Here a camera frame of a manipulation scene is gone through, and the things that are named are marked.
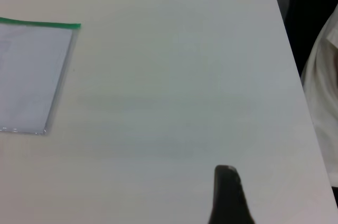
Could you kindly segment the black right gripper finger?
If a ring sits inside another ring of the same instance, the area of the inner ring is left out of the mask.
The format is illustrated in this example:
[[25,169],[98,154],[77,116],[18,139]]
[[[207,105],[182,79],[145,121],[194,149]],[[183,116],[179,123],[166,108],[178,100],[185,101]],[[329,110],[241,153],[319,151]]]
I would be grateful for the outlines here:
[[233,166],[214,170],[213,206],[209,223],[254,224],[239,173]]

